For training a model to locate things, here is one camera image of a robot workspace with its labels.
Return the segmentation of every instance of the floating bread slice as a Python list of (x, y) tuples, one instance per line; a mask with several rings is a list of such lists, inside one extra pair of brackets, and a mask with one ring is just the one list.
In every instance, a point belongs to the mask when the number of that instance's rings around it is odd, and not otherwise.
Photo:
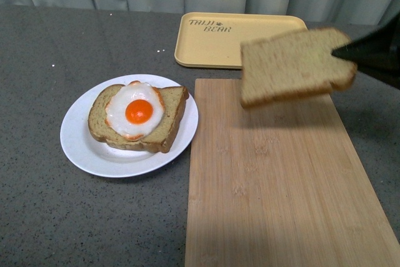
[(92, 137), (117, 149), (167, 153), (171, 149), (178, 133), (179, 123), (186, 107), (186, 100), (189, 98), (189, 92), (186, 87), (158, 88), (164, 100), (164, 116), (154, 131), (137, 141), (125, 139), (105, 123), (107, 116), (106, 105), (122, 87), (122, 84), (109, 86), (94, 101), (87, 121)]
[(242, 43), (242, 107), (349, 88), (357, 65), (331, 55), (349, 42), (336, 28), (319, 28)]

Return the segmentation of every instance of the speckled countertop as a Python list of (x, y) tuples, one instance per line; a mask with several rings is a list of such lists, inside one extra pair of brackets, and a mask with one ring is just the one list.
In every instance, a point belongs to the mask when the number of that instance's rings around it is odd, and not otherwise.
[[(190, 147), (151, 173), (108, 179), (75, 167), (59, 138), (73, 102), (108, 79), (157, 74), (193, 94), (196, 78), (240, 77), (178, 65), (180, 19), (0, 6), (1, 266), (184, 264)], [(335, 26), (352, 38), (373, 29)], [(332, 99), (399, 239), (400, 91), (359, 73)]]

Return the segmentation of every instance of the wood grain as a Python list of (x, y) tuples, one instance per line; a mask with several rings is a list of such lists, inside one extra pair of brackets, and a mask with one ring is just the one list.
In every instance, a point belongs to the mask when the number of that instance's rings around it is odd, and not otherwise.
[(400, 266), (400, 246), (328, 95), (245, 111), (196, 80), (186, 266)]

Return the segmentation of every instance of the bread crust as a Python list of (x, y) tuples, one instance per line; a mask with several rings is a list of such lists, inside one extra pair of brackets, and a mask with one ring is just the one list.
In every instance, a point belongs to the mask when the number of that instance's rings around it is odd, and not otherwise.
[(186, 108), (186, 100), (189, 98), (188, 89), (184, 86), (159, 88), (166, 107), (160, 124), (149, 135), (137, 141), (129, 141), (105, 123), (106, 105), (123, 86), (113, 84), (105, 88), (93, 102), (87, 119), (91, 136), (99, 142), (107, 143), (112, 148), (151, 153), (169, 152)]
[[(249, 70), (250, 69), (248, 66), (249, 63), (248, 63), (248, 60), (246, 60), (246, 58), (245, 58), (245, 56), (246, 56), (245, 52), (247, 51), (246, 48), (251, 48), (251, 47), (259, 47), (259, 48), (266, 47), (267, 48), (268, 46), (272, 46), (274, 43), (279, 42), (279, 40), (281, 40), (281, 39), (286, 39), (287, 37), (290, 37), (290, 38), (292, 38), (292, 41), (295, 41), (296, 37), (298, 37), (298, 39), (304, 39), (304, 36), (308, 35), (308, 33), (314, 34), (314, 33), (318, 33), (318, 32), (319, 33), (325, 32), (327, 34), (329, 33), (333, 36), (340, 37), (341, 41), (345, 41), (346, 43), (350, 42), (350, 38), (347, 34), (341, 32), (340, 30), (338, 30), (336, 28), (324, 27), (324, 28), (312, 29), (310, 31), (308, 29), (298, 29), (298, 30), (291, 31), (290, 33), (284, 33), (284, 34), (274, 36), (269, 39), (257, 39), (257, 40), (253, 40), (250, 42), (242, 43), (241, 44), (242, 90), (241, 90), (241, 98), (240, 98), (241, 106), (244, 108), (253, 108), (253, 107), (261, 106), (263, 104), (272, 103), (275, 101), (289, 101), (289, 100), (308, 98), (308, 97), (315, 96), (318, 94), (331, 93), (334, 90), (344, 91), (344, 90), (350, 88), (352, 83), (354, 82), (355, 75), (357, 73), (357, 65), (353, 62), (344, 61), (344, 60), (341, 60), (341, 59), (338, 59), (338, 58), (335, 58), (332, 56), (331, 58), (329, 57), (329, 59), (332, 59), (332, 61), (334, 61), (336, 65), (340, 64), (340, 65), (346, 66), (344, 68), (345, 71), (343, 71), (343, 74), (340, 76), (336, 76), (334, 79), (328, 78), (328, 77), (322, 78), (322, 79), (318, 78), (314, 83), (304, 84), (300, 88), (290, 89), (290, 87), (287, 87), (286, 90), (277, 89), (279, 91), (274, 91), (274, 88), (273, 88), (274, 86), (272, 84), (271, 85), (272, 88), (270, 88), (269, 91), (264, 91), (263, 93), (262, 92), (254, 93), (254, 95), (252, 95), (251, 97), (246, 97), (244, 95), (244, 93), (243, 93), (244, 85), (248, 86), (250, 84), (253, 84), (252, 79), (250, 79), (250, 77), (254, 76), (254, 75), (249, 74), (249, 73), (259, 71), (256, 68), (251, 68), (251, 70)], [(331, 49), (333, 49), (335, 47), (342, 46), (342, 44), (341, 45), (329, 45), (329, 46), (331, 47)], [(330, 52), (325, 53), (324, 55), (331, 56), (331, 53)], [(268, 64), (271, 61), (278, 62), (279, 60), (282, 62), (285, 61), (285, 59), (280, 58), (278, 54), (274, 54), (274, 56), (272, 56), (272, 54), (269, 53), (269, 61), (266, 60), (265, 62), (261, 63), (260, 66), (263, 65), (263, 67), (265, 67), (267, 69)], [(265, 77), (266, 81), (269, 81), (269, 80), (271, 80), (273, 75), (269, 75), (269, 77), (264, 75), (264, 77)], [(258, 83), (254, 83), (254, 85), (255, 86), (258, 85), (259, 88), (262, 88), (261, 86), (263, 84), (258, 82)]]

